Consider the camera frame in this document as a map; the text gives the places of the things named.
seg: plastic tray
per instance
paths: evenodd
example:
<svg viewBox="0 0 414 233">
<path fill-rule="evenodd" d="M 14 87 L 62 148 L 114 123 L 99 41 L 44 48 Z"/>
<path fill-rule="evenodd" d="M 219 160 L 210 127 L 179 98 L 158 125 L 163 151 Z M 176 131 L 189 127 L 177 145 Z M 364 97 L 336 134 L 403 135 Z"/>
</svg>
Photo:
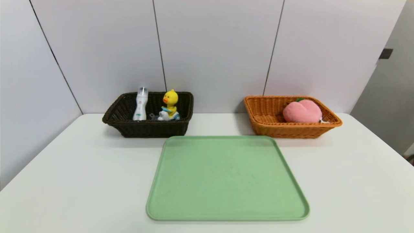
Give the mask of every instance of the plastic tray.
<svg viewBox="0 0 414 233">
<path fill-rule="evenodd" d="M 309 205 L 267 136 L 166 140 L 147 202 L 160 221 L 292 221 Z"/>
</svg>

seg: pink peach toy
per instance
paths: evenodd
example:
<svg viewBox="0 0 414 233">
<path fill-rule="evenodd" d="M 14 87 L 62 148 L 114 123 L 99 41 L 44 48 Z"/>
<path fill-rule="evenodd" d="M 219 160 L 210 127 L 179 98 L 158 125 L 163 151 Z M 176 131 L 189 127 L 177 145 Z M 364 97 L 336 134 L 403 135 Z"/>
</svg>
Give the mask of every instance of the pink peach toy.
<svg viewBox="0 0 414 233">
<path fill-rule="evenodd" d="M 322 111 L 312 100 L 300 100 L 288 104 L 283 110 L 286 122 L 318 123 L 322 119 Z"/>
</svg>

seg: blue toy part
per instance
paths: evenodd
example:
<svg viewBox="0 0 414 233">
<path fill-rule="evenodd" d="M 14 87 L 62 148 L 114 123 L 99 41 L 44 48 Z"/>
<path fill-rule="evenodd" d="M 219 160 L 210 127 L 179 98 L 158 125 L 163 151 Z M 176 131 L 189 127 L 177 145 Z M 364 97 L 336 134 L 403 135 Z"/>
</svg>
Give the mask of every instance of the blue toy part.
<svg viewBox="0 0 414 233">
<path fill-rule="evenodd" d="M 165 111 L 165 112 L 173 112 L 173 111 L 171 111 L 171 110 L 167 109 L 166 107 L 161 107 L 161 109 L 162 109 L 163 111 Z"/>
</svg>

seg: white wall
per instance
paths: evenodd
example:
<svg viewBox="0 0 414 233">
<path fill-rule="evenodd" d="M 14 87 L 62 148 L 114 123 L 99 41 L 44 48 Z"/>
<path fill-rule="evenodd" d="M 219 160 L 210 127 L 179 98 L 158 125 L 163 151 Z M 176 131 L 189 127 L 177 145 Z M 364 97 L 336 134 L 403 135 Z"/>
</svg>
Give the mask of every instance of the white wall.
<svg viewBox="0 0 414 233">
<path fill-rule="evenodd" d="M 27 0 L 1 1 L 1 188 L 81 115 Z"/>
<path fill-rule="evenodd" d="M 167 89 L 195 112 L 241 112 L 262 95 L 283 0 L 155 0 Z"/>
<path fill-rule="evenodd" d="M 265 95 L 310 95 L 349 113 L 405 0 L 286 0 Z"/>
<path fill-rule="evenodd" d="M 401 155 L 414 142 L 414 0 L 408 0 L 351 115 Z"/>
<path fill-rule="evenodd" d="M 84 113 L 139 86 L 165 91 L 151 0 L 32 0 Z"/>
</svg>

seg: small toy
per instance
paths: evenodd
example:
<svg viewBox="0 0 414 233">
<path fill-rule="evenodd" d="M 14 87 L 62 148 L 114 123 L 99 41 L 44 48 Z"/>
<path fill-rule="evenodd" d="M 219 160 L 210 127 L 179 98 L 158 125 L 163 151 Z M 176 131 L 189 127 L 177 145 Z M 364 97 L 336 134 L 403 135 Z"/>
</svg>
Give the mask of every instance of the small toy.
<svg viewBox="0 0 414 233">
<path fill-rule="evenodd" d="M 177 107 L 174 106 L 178 102 L 178 95 L 174 89 L 171 89 L 171 91 L 165 93 L 162 101 L 167 104 L 167 107 L 161 107 L 162 111 L 159 112 L 158 120 L 179 120 L 180 115 L 177 112 Z"/>
<path fill-rule="evenodd" d="M 318 123 L 322 120 L 322 111 L 312 100 L 299 98 L 285 107 L 283 117 L 286 122 Z"/>
</svg>

